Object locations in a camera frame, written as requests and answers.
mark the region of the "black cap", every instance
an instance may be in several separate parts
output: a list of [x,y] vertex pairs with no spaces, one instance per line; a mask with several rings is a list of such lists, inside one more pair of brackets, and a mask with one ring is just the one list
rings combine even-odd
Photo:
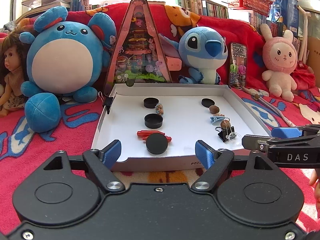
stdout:
[[146,141],[146,147],[152,154],[162,154],[168,147],[167,138],[161,133],[150,134]]
[[150,129],[158,129],[162,126],[163,117],[158,114],[147,114],[144,117],[144,124]]
[[214,101],[210,98],[204,98],[202,99],[201,101],[201,104],[204,106],[204,107],[210,107],[210,106],[214,106]]
[[155,108],[158,103],[159,100],[157,98],[145,98],[143,100],[144,107],[149,109]]

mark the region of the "doll hair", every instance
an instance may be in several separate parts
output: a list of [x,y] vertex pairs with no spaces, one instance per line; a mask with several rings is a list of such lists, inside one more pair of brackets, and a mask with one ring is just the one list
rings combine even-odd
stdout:
[[5,86],[4,77],[10,72],[5,66],[4,66],[4,53],[11,48],[12,46],[17,46],[17,53],[20,58],[21,66],[23,69],[23,77],[25,81],[28,81],[28,75],[27,75],[27,54],[30,48],[30,44],[22,43],[19,40],[19,36],[21,33],[29,31],[34,36],[36,36],[36,31],[30,28],[20,28],[15,29],[11,33],[9,33],[8,36],[6,36],[2,42],[2,45],[0,44],[0,84],[3,84]]

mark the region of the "pink bunny plush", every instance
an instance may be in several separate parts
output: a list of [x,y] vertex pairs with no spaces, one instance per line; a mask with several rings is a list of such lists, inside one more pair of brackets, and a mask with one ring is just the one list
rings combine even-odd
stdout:
[[293,33],[285,30],[283,37],[272,37],[267,24],[261,24],[260,30],[266,40],[262,49],[263,62],[268,70],[262,73],[262,79],[267,82],[270,94],[282,97],[292,102],[291,90],[297,89],[297,84],[290,76],[296,68],[298,56],[292,45]]

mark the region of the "red blanket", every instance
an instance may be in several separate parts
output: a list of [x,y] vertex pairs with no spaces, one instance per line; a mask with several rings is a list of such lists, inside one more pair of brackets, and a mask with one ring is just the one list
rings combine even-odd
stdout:
[[[98,8],[87,12],[70,12],[67,20],[78,21],[87,24],[91,16],[98,11],[106,12],[114,20],[119,30],[128,4],[115,4],[105,8]],[[239,42],[248,48],[247,61],[247,86],[250,88],[267,90],[261,79],[261,73],[265,70],[261,51],[264,41],[262,37],[245,22],[237,20],[217,19],[213,17],[198,16],[189,13],[190,17],[181,15],[177,7],[165,7],[163,5],[150,5],[156,28],[159,33],[172,40],[179,40],[188,29],[199,26],[208,26],[216,29],[226,37],[227,44]],[[22,25],[32,24],[34,20],[25,19]],[[227,64],[218,69],[223,83],[227,82]],[[265,122],[271,129],[273,127],[286,126],[284,121],[276,114],[243,91],[234,92],[246,102],[246,104]],[[320,123],[320,92],[318,88],[298,91],[293,103],[288,103],[279,98],[264,96],[264,99],[272,103],[296,125],[307,123]],[[98,99],[90,104],[66,104],[61,106],[62,119],[59,127],[44,133],[35,134],[26,124],[22,110],[10,113],[0,119],[0,231],[8,233],[18,225],[19,219],[12,206],[12,193],[16,187],[33,172],[44,160],[57,150],[66,150],[70,155],[78,155],[91,147],[92,139],[102,111],[102,103]],[[157,182],[181,182],[196,180],[202,174],[202,169],[173,172],[151,173],[118,173],[121,180]],[[284,172],[292,178],[305,195],[305,204],[300,213],[298,223],[305,230],[319,230],[316,222],[317,214],[313,187],[308,186],[308,178],[311,170],[284,169]]]

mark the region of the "triangular toy box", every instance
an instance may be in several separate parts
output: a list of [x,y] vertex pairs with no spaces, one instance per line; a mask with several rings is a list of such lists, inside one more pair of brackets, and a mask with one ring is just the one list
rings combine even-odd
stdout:
[[131,0],[121,24],[106,77],[105,95],[113,85],[172,82],[147,0]]

